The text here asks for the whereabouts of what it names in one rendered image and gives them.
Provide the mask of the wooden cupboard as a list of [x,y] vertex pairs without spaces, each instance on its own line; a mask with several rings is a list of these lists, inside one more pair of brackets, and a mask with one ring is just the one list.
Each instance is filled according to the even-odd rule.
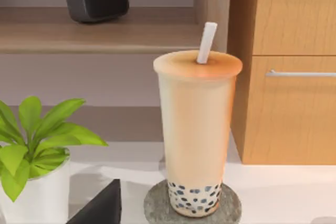
[[336,165],[336,0],[230,0],[245,165]]

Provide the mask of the black speaker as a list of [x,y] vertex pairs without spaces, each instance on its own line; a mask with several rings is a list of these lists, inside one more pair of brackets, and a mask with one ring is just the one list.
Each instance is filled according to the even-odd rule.
[[107,22],[125,15],[129,0],[66,0],[69,16],[78,23]]

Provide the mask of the wooden drawer front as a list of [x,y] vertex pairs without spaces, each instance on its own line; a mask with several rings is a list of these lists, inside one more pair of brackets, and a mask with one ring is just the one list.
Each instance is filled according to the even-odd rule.
[[254,56],[244,164],[336,165],[336,78],[267,77],[336,72],[336,56]]

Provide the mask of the grey stone coaster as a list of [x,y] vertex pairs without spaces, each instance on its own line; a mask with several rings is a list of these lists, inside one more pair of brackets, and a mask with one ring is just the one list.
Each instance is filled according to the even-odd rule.
[[150,224],[239,224],[241,202],[227,185],[185,186],[163,180],[144,199]]

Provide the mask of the green plant in white pot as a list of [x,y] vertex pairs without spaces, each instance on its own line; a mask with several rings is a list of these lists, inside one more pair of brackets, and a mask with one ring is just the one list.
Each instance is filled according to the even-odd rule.
[[71,98],[42,114],[36,96],[18,114],[0,100],[0,218],[4,224],[66,224],[69,215],[70,146],[106,146],[68,118],[85,100]]

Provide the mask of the wooden open shelf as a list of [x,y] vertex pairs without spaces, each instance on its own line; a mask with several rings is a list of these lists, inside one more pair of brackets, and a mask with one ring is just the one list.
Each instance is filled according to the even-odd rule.
[[108,142],[161,142],[153,60],[199,47],[206,21],[226,50],[229,0],[130,0],[111,22],[79,24],[65,0],[0,0],[0,100],[18,111],[35,95],[43,111],[69,98],[72,119]]

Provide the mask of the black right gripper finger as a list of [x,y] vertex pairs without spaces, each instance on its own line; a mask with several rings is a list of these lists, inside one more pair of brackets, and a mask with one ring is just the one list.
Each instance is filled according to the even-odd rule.
[[120,224],[121,182],[114,179],[66,224]]

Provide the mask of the bubble tea cup with straw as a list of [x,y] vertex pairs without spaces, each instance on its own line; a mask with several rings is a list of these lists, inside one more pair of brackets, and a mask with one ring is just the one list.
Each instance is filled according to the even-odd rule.
[[205,217],[219,204],[242,62],[212,50],[217,24],[205,24],[198,50],[157,57],[170,204],[188,217]]

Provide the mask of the wooden cupboard door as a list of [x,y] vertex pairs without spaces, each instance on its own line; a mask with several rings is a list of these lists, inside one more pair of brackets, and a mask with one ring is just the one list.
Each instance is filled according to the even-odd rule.
[[253,53],[336,55],[336,0],[257,0]]

